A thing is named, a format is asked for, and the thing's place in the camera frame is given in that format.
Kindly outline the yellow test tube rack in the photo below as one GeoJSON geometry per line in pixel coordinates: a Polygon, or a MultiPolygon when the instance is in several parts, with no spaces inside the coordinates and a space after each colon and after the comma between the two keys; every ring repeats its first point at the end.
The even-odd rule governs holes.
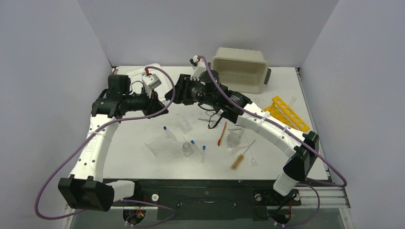
{"type": "Polygon", "coordinates": [[[297,115],[292,108],[288,106],[284,100],[279,96],[275,96],[271,99],[272,104],[265,108],[265,112],[269,112],[272,117],[281,121],[283,124],[289,127],[300,130],[302,132],[308,132],[310,127],[297,115]]]}

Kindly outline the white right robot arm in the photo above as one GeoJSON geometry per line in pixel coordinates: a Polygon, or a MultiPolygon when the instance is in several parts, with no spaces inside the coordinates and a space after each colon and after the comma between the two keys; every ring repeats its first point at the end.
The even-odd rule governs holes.
{"type": "Polygon", "coordinates": [[[175,104],[211,106],[220,112],[221,118],[256,132],[279,148],[288,161],[269,191],[270,199],[276,204],[283,203],[296,184],[306,180],[319,157],[319,136],[315,132],[296,130],[266,114],[242,93],[222,85],[217,71],[205,71],[198,80],[181,74],[165,98],[174,98],[175,104]]]}

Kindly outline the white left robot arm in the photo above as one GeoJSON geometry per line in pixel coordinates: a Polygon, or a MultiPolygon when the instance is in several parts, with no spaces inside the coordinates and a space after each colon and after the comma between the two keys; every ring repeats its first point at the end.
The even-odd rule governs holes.
{"type": "Polygon", "coordinates": [[[142,200],[142,191],[135,182],[119,180],[103,183],[108,149],[121,118],[127,112],[142,111],[145,116],[166,114],[155,88],[161,81],[155,74],[143,74],[139,94],[132,92],[128,75],[110,75],[108,87],[92,104],[89,141],[80,149],[80,156],[68,178],[61,178],[58,189],[69,207],[108,211],[113,203],[124,199],[130,205],[142,200]]]}

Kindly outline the large clear test tube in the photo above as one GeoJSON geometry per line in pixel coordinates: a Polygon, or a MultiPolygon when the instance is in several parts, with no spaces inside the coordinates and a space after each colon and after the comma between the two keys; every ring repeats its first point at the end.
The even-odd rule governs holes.
{"type": "Polygon", "coordinates": [[[292,97],[291,99],[290,99],[290,101],[289,101],[289,103],[288,103],[288,106],[290,107],[290,108],[292,108],[293,107],[293,105],[295,104],[295,102],[296,102],[296,97],[292,97]]]}

